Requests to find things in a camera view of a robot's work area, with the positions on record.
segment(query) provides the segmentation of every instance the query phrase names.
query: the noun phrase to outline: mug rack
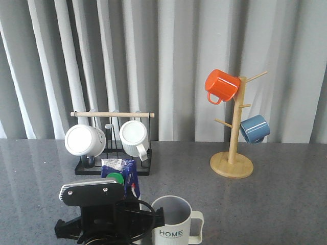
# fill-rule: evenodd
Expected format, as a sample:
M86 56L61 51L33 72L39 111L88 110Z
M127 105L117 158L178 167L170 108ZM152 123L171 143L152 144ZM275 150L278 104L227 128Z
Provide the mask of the mug rack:
M237 153L237 145L241 124L242 109L251 106L251 104L243 104L246 83L256 78L259 78L265 75L266 73L268 72L265 71L249 79L247 79L246 77L239 77L240 86L237 93L233 97L235 103L232 124L228 124L217 118L215 119L215 121L231 128L229 151L218 152L214 154L210 159L210 166L212 170L218 173L219 175L233 179L241 179L250 176L253 172L252 161L246 156Z
M154 118L154 113L141 113L141 112L135 112L135 113L129 113L129 112L78 112L74 111L71 112L71 116L73 117L108 117L109 123L105 125L106 129L106 147L103 151L103 153L96 157L95 165L92 167L85 167L82 163L83 157L81 156L80 160L75 168L75 175L101 175L101 159L100 157L103 157L103 154L105 154L106 158L120 158L120 159L134 159L136 160L136 166L137 166L137 174L139 176L148 176L150 174L150 168L151 168L151 159L152 159L152 149L151 149L151 127L150 127L150 119ZM120 141L116 140L116 133L115 133L115 126L113 124L113 118L116 118L116 125L118 126L118 132L121 128L122 122L121 118L130 118L136 120L139 118L139 120L142 122L142 118L148 119L148 125L147 125L147 131L148 131L148 137L149 137L149 149L147 150L147 156L148 159L141 162L141 160L138 157L131 157L127 155L120 143Z

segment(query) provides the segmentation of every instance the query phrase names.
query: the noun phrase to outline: white mug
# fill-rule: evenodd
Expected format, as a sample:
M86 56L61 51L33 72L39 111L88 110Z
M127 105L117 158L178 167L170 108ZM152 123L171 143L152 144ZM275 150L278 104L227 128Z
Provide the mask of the white mug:
M124 123L119 131L119 137L128 155L139 157L141 161L148 159L149 139L144 124L135 120Z
M157 227L152 231L153 245L188 245L202 242L203 214L192 211L190 204L183 198L175 195L166 195L152 203L154 210L163 207L165 226ZM191 219L201 220L198 236L190 236Z
M97 157L106 147L106 136L98 128L78 124L67 131L65 147L75 156Z

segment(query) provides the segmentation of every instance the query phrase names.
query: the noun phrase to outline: mug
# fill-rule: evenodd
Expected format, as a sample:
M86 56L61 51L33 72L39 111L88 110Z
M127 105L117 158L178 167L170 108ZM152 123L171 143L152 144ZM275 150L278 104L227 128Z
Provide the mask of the mug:
M248 143L258 144L270 134L270 128L263 116L257 115L241 122L241 133Z
M166 195L152 203L154 210L163 207L165 226L152 230L153 245L188 245L202 242L203 214L192 211L190 204L175 195ZM191 219L201 220L198 236L190 236Z
M220 102L231 100L240 87L240 79L233 77L221 70L213 70L205 81L205 90L208 92L208 101L218 105ZM213 94L219 98L217 102L213 102L210 95Z
M65 135L65 147L75 156L97 157L105 146L105 134L92 126L78 124L72 126Z
M119 131L119 137L128 155L139 157L141 161L148 159L149 139L143 123L135 120L124 123Z

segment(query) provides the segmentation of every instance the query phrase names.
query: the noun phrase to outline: wooden mug tree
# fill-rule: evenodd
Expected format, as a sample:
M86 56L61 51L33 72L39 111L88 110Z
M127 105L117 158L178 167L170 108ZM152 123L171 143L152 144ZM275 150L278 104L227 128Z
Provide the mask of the wooden mug tree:
M230 144L228 152L218 152L211 157L210 166L216 173L234 179L241 179L250 176L253 172L253 164L250 159L237 153L237 144L239 138L239 130L241 125L242 109L250 107L251 104L243 104L246 83L266 74L267 71L258 74L250 79L239 77L241 82L237 93L234 96L234 111L232 125L222 120L215 121L231 128Z

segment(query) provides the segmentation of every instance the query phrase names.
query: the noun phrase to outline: white curtain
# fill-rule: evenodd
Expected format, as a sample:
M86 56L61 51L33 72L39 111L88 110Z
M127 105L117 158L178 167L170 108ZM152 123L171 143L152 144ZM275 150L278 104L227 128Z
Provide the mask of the white curtain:
M0 0L0 138L63 139L71 111L154 112L152 140L228 141L213 69L268 74L242 120L268 142L327 143L327 1ZM97 118L102 129L107 118Z

